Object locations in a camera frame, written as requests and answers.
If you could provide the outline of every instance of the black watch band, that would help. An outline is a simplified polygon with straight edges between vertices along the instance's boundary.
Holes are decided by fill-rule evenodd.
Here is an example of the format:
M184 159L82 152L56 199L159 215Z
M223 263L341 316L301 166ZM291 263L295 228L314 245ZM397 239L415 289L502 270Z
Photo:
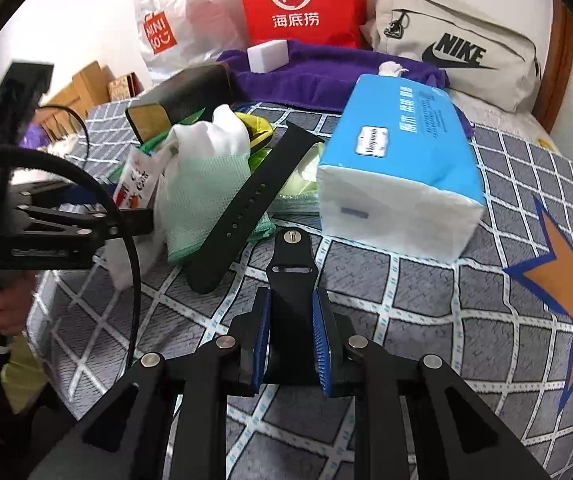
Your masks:
M231 200L202 247L189 261L186 267L188 286L199 294L215 290L291 173L307 151L316 142L321 142L304 128L287 124L289 128L276 147Z

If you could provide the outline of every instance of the human hand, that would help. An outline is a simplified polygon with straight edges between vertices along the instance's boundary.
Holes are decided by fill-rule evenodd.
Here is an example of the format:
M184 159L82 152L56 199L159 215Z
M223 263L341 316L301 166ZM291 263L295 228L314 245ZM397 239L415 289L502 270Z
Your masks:
M17 335L24 330L26 318L33 303L32 291L36 284L36 274L30 270L8 287L0 290L0 333Z

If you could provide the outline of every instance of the orange star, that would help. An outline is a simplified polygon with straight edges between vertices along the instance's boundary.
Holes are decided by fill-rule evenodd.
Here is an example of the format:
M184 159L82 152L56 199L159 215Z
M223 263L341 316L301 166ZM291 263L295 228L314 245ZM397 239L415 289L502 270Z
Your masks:
M535 206L550 252L504 270L543 300L549 310L566 314L573 320L573 246L537 198ZM560 409L564 407L572 391L573 338Z

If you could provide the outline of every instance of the white sponge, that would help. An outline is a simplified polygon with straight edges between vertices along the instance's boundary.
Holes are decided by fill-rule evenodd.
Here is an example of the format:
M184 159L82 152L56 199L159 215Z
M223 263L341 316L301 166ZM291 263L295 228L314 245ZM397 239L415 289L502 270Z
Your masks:
M252 46L247 50L252 72L264 74L289 63L287 40L272 40Z

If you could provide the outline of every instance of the beige nike bag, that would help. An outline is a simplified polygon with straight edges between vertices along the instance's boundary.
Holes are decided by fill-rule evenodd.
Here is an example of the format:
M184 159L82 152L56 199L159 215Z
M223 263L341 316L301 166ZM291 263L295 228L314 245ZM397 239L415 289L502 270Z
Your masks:
M377 0L363 33L374 50L443 68L451 88L508 112L539 86L533 41L457 0Z

